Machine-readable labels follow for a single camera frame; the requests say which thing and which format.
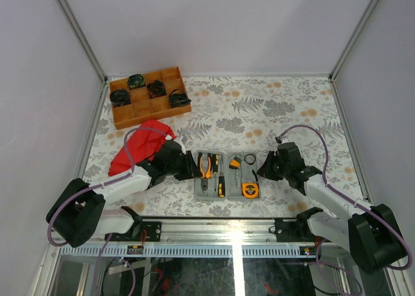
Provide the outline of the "black yellow screwdriver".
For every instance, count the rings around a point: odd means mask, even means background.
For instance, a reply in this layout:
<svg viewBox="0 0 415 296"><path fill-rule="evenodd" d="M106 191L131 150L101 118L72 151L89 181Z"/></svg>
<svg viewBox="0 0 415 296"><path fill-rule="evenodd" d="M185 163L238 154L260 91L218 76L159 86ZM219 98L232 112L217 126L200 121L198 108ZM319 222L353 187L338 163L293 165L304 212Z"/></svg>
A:
<svg viewBox="0 0 415 296"><path fill-rule="evenodd" d="M226 189L225 189L225 178L223 171L220 171L219 174L219 183L218 183L218 196L220 198L224 198L226 195Z"/></svg>
<svg viewBox="0 0 415 296"><path fill-rule="evenodd" d="M214 191L217 191L217 174L219 169L219 158L217 154L211 155L211 162L212 162L212 172L214 177Z"/></svg>

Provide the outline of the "black electrical tape roll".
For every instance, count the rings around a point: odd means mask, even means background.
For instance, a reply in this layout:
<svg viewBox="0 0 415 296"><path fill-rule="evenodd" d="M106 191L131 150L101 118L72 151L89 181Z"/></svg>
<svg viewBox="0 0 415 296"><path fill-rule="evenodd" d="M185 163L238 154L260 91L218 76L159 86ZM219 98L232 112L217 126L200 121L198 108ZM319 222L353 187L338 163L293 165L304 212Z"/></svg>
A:
<svg viewBox="0 0 415 296"><path fill-rule="evenodd" d="M255 162L256 162L256 157L255 157L254 154L246 154L245 157L244 157L244 161L248 165L254 165Z"/></svg>

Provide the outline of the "orange tape measure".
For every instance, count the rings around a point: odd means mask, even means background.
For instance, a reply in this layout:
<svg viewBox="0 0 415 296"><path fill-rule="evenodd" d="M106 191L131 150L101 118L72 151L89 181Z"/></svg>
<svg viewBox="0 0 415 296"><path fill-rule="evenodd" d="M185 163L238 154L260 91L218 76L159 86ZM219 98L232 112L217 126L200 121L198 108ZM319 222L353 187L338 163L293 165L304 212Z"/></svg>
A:
<svg viewBox="0 0 415 296"><path fill-rule="evenodd" d="M257 173L253 170L252 175L254 177L253 182L242 182L241 184L241 192L242 195L247 199L257 199L259 198L259 180Z"/></svg>

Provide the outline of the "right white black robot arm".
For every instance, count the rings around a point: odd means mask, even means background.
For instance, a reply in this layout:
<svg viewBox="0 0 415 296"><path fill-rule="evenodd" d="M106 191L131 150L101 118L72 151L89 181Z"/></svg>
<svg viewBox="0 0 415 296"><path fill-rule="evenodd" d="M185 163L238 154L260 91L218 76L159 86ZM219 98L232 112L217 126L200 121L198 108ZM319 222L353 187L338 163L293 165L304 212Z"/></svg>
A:
<svg viewBox="0 0 415 296"><path fill-rule="evenodd" d="M323 205L297 215L296 234L302 240L319 236L345 249L368 274L413 257L392 210L384 204L370 205L351 194L339 192L327 182L323 171L308 166L293 142L269 152L258 175L273 181L285 180L304 196Z"/></svg>

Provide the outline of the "orange handled pliers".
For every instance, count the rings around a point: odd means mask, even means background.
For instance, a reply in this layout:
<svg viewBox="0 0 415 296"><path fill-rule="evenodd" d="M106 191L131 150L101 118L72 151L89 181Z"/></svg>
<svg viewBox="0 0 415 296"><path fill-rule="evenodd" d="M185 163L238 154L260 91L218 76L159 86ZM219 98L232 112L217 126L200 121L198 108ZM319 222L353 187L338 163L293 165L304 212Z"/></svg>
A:
<svg viewBox="0 0 415 296"><path fill-rule="evenodd" d="M202 192L207 192L208 190L208 181L211 178L211 155L207 154L207 167L204 168L204 160L203 160L203 153L198 154L198 167L200 173L202 174L201 180L201 188Z"/></svg>

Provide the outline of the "black hex key set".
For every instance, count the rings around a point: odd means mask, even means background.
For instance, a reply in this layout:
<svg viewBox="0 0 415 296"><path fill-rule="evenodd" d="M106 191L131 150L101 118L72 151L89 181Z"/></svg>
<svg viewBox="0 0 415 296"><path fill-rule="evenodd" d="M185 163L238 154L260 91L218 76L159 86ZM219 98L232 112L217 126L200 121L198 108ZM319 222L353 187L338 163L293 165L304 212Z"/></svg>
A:
<svg viewBox="0 0 415 296"><path fill-rule="evenodd" d="M237 156L235 156L229 163L229 168L234 169L234 170L239 169L240 166L241 166L241 158Z"/></svg>

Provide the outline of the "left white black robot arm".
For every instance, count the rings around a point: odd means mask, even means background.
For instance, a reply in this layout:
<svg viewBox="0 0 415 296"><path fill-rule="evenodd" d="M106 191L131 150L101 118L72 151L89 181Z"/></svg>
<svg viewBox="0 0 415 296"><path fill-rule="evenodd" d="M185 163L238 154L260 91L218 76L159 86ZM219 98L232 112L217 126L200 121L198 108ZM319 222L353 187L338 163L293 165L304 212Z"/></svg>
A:
<svg viewBox="0 0 415 296"><path fill-rule="evenodd" d="M126 207L124 214L107 217L102 212L107 204L155 187L167 176L178 181L202 176L191 151L185 151L177 141L166 141L152 158L106 182L87 183L80 178L70 181L46 215L49 243L55 247L79 247L96 233L138 239L141 218L133 210Z"/></svg>

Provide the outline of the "grey plastic tool case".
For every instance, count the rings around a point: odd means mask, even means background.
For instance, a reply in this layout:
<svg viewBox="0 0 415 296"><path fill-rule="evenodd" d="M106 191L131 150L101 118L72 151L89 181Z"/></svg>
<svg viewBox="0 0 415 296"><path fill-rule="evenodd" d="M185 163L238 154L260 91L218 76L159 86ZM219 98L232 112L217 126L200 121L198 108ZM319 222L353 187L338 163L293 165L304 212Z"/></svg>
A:
<svg viewBox="0 0 415 296"><path fill-rule="evenodd" d="M217 174L217 191L214 191L214 177L212 172L212 162L211 162L211 178L208 181L208 189L207 192L202 192L201 188L201 180L200 178L195 179L194 185L194 197L196 199L204 199L210 201L217 201L217 200L225 200L228 199L230 201L252 201L261 198L261 191L259 193L259 198L257 199L247 199L242 195L241 192L241 184L242 182L253 182L254 177L252 175L252 171L254 170L257 173L257 155L253 152L233 152L229 154L225 154L223 152L208 152L198 151L196 153L196 165L198 167L198 154L203 153L203 160L204 160L204 168L207 167L207 154L217 154L219 158L219 169ZM256 162L254 165L248 165L244 161L244 157L246 154L254 154L256 157ZM231 169L229 168L230 161L235 157L241 158L241 166L239 169ZM224 198L220 198L218 196L218 183L219 183L219 174L220 171L223 171L224 178L225 178L225 189L226 195Z"/></svg>

